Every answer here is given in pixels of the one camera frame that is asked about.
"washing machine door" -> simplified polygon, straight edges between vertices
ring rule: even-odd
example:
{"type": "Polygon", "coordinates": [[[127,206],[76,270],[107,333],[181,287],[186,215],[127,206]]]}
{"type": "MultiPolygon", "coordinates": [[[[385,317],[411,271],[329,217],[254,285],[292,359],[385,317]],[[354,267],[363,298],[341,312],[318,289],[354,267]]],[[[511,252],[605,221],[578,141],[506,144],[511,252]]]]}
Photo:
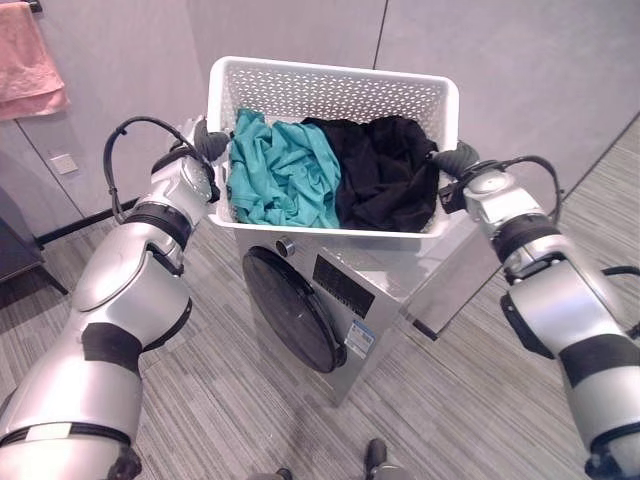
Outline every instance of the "washing machine door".
{"type": "Polygon", "coordinates": [[[336,340],[333,321],[302,275],[263,247],[246,253],[242,269],[262,315],[296,357],[322,373],[344,364],[346,349],[336,340]]]}

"barcode label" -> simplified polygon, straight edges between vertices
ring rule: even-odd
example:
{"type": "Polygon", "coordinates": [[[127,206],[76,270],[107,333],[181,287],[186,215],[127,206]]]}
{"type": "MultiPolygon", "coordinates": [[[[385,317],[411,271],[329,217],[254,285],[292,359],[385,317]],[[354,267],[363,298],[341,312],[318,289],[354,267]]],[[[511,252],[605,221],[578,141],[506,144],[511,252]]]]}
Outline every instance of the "barcode label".
{"type": "Polygon", "coordinates": [[[364,323],[354,319],[344,344],[364,360],[375,341],[373,332],[364,323]]]}

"perforated plastic basket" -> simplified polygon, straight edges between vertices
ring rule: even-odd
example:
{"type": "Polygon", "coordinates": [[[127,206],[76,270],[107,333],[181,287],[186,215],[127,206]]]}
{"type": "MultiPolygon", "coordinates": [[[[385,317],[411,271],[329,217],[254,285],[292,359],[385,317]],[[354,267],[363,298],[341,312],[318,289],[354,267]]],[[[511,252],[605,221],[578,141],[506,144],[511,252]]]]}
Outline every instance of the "perforated plastic basket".
{"type": "MultiPolygon", "coordinates": [[[[455,149],[458,139],[458,89],[444,77],[357,68],[223,57],[211,68],[207,128],[230,133],[238,108],[264,113],[267,122],[299,122],[305,117],[369,122],[387,115],[417,121],[440,150],[455,149]]],[[[220,200],[211,219],[223,227],[399,238],[440,236],[448,224],[438,205],[422,233],[327,228],[276,227],[238,223],[227,197],[228,149],[214,165],[220,200]]]]}

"pink towel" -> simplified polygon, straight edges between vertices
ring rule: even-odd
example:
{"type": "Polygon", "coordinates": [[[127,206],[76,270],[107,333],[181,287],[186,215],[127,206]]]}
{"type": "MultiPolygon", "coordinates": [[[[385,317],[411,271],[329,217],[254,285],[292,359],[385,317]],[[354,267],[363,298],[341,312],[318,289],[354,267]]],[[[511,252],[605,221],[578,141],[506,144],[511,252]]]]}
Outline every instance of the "pink towel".
{"type": "Polygon", "coordinates": [[[69,104],[27,2],[0,4],[0,120],[47,115],[69,104]]]}

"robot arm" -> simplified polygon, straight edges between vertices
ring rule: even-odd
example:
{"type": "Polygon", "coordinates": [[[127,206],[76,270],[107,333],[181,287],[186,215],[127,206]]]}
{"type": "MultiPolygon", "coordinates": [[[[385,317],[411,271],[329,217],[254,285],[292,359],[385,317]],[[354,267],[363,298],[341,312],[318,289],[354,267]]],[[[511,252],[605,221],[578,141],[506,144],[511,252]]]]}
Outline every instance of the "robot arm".
{"type": "Polygon", "coordinates": [[[619,326],[612,285],[512,175],[465,148],[436,156],[459,179],[443,201],[469,212],[503,263],[501,306],[522,345],[560,362],[586,473],[640,478],[640,348],[619,326]]]}
{"type": "MultiPolygon", "coordinates": [[[[224,148],[217,139],[217,155],[224,148]]],[[[0,478],[134,478],[138,357],[175,335],[191,300],[180,279],[189,235],[217,199],[207,165],[180,148],[86,266],[54,346],[0,407],[0,478]]]]}
{"type": "MultiPolygon", "coordinates": [[[[198,147],[209,159],[226,143],[213,140],[198,147]]],[[[142,400],[138,357],[186,322],[183,251],[217,199],[206,162],[181,148],[157,162],[151,193],[87,265],[64,331],[0,406],[1,479],[126,480],[140,472],[131,449],[142,400]]],[[[444,203],[467,209],[504,263],[511,288],[502,306],[523,346],[560,361],[592,455],[587,472],[637,478],[640,351],[618,327],[615,293],[511,175],[459,153],[436,156],[459,179],[444,203]]]]}

